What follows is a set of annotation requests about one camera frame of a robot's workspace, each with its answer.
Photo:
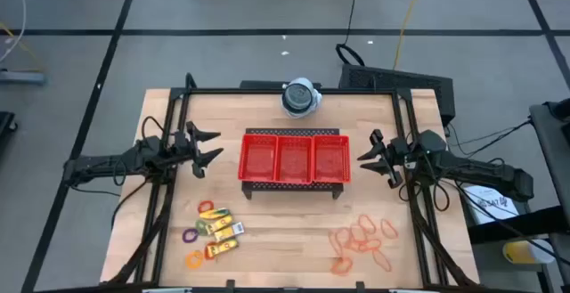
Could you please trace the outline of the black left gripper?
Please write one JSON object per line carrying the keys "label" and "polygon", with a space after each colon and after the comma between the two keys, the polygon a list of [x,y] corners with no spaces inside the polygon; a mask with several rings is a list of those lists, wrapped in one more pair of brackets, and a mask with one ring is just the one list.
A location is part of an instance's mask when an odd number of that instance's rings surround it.
{"label": "black left gripper", "polygon": [[204,132],[189,121],[186,123],[186,132],[175,132],[175,153],[188,156],[192,161],[192,173],[198,178],[205,177],[204,167],[207,167],[224,149],[218,148],[208,152],[201,152],[198,142],[207,142],[219,137],[219,132]]}

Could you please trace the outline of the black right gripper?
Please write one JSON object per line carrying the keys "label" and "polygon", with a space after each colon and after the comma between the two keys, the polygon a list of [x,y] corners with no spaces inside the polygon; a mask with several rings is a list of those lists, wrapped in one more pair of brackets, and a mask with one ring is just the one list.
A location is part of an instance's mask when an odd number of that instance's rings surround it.
{"label": "black right gripper", "polygon": [[410,153],[408,144],[401,137],[392,139],[389,144],[384,144],[384,136],[379,129],[375,129],[370,134],[372,148],[358,157],[358,160],[378,159],[374,162],[363,163],[360,168],[388,175],[388,185],[395,189],[403,183],[402,174],[395,169],[395,166],[404,166],[406,156]]}

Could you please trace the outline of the yellow green crayon pack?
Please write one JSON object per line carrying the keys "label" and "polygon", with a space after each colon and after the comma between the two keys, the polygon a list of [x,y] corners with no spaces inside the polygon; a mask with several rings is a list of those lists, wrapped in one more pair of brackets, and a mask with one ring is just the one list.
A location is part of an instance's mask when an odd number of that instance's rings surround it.
{"label": "yellow green crayon pack", "polygon": [[228,208],[213,208],[199,213],[199,217],[204,220],[217,220],[230,214]]}

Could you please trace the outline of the black perforated metal riser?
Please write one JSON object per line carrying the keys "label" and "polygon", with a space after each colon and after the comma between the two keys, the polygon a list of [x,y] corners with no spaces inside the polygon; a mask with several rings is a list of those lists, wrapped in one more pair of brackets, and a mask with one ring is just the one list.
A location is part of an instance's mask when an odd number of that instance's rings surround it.
{"label": "black perforated metal riser", "polygon": [[[247,128],[246,134],[277,134],[295,136],[339,135],[338,128]],[[313,191],[330,192],[333,199],[337,199],[344,191],[342,183],[313,182],[301,183],[269,183],[269,182],[242,182],[241,190],[246,199],[252,199],[254,191]]]}

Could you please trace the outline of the white round spot lamp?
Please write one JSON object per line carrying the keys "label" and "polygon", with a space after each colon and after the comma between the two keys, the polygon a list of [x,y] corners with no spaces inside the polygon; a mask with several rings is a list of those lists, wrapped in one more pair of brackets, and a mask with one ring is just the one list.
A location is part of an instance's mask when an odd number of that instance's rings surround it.
{"label": "white round spot lamp", "polygon": [[322,94],[306,77],[298,77],[282,85],[281,106],[291,118],[303,118],[316,111]]}

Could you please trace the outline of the white printed booklet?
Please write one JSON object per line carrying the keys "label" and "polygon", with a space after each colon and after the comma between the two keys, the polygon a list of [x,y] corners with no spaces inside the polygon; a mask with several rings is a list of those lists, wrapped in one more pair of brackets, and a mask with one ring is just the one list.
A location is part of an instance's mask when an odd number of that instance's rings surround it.
{"label": "white printed booklet", "polygon": [[468,196],[466,202],[476,225],[494,222],[492,216],[504,220],[519,215],[513,200],[494,189],[472,185],[463,191]]}

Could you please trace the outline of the black shelf bar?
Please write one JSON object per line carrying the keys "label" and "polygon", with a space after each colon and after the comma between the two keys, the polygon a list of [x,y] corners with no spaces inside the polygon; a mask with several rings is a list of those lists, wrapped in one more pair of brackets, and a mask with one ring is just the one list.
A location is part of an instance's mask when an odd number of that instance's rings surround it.
{"label": "black shelf bar", "polygon": [[550,233],[570,233],[570,222],[561,206],[544,208],[499,222],[469,226],[472,244],[531,237]]}

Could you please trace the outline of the yellow white bottle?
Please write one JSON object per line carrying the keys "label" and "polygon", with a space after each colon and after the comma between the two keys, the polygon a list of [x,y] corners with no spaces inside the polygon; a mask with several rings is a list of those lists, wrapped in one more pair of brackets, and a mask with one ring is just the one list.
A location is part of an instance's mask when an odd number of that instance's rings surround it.
{"label": "yellow white bottle", "polygon": [[555,261],[552,246],[542,239],[518,240],[502,246],[502,254],[513,265],[540,265]]}

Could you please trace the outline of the black side table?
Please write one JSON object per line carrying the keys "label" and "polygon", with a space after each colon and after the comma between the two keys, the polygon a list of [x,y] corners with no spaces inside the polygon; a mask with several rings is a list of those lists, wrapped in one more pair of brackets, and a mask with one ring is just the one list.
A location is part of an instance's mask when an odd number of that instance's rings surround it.
{"label": "black side table", "polygon": [[558,197],[561,225],[548,231],[558,263],[563,293],[570,293],[570,98],[529,108],[532,126]]}

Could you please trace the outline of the grey table foot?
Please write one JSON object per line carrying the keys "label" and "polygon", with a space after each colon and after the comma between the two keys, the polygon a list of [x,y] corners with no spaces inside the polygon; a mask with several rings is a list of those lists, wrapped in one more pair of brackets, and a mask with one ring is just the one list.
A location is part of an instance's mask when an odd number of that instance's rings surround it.
{"label": "grey table foot", "polygon": [[45,82],[43,72],[0,69],[0,84],[44,85]]}

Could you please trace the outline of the black chair base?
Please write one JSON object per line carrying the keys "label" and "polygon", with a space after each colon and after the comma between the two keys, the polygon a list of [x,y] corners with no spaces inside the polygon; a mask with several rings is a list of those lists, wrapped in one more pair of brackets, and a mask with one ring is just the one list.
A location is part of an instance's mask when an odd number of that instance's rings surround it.
{"label": "black chair base", "polygon": [[0,144],[6,143],[18,128],[14,113],[0,111]]}

